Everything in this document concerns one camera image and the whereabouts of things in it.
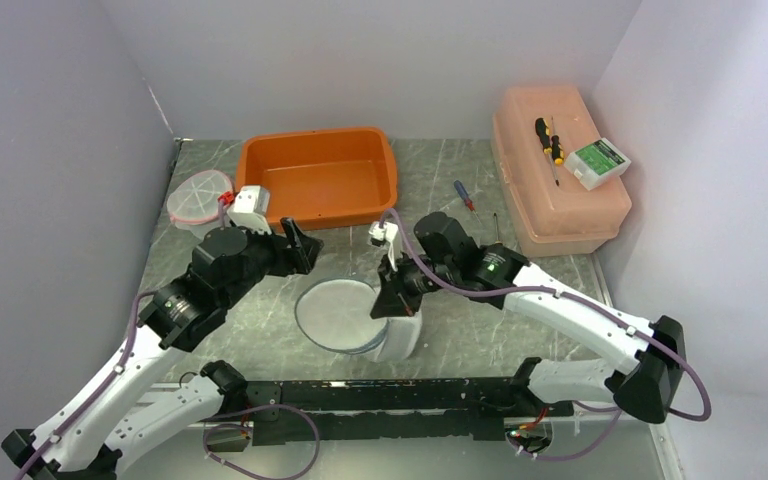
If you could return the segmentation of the white mesh blue-zip laundry bag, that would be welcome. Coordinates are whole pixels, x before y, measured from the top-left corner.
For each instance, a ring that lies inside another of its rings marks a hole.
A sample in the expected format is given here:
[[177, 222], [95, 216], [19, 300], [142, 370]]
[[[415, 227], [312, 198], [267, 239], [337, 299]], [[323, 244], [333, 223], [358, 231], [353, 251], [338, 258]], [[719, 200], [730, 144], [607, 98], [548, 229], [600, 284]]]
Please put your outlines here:
[[297, 299], [296, 324], [308, 340], [329, 352], [362, 356], [372, 362], [396, 362], [413, 353], [423, 327], [412, 316], [371, 316], [377, 287], [349, 278], [319, 281]]

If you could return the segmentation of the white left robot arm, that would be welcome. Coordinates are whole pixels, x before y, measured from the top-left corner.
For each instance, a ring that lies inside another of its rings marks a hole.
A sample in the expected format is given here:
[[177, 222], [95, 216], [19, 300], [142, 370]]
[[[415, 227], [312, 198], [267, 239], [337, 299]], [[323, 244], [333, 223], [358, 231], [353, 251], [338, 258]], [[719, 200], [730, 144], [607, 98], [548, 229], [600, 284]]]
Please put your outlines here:
[[94, 377], [34, 429], [1, 444], [24, 479], [114, 479], [187, 425], [235, 419], [249, 404], [248, 382], [225, 361], [206, 364], [190, 385], [133, 413], [150, 387], [221, 325], [267, 276], [310, 273], [324, 243], [285, 217], [283, 231], [217, 227], [197, 244], [184, 272], [137, 295], [124, 341]]

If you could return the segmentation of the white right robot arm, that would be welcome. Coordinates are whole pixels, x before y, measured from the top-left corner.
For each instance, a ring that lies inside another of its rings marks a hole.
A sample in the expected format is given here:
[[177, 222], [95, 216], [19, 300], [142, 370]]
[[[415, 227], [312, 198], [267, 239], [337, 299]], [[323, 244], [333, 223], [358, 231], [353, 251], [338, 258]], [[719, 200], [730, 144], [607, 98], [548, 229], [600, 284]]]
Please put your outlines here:
[[520, 413], [534, 415], [558, 402], [595, 401], [611, 402], [650, 424], [676, 414], [672, 403], [689, 371], [679, 322], [615, 310], [500, 243], [478, 245], [442, 212], [416, 224], [420, 247], [414, 249], [402, 239], [396, 212], [387, 214], [389, 221], [376, 220], [369, 229], [371, 244], [388, 249], [378, 268], [380, 290], [371, 318], [415, 317], [425, 295], [446, 290], [537, 320], [596, 354], [588, 361], [524, 360], [510, 391]]

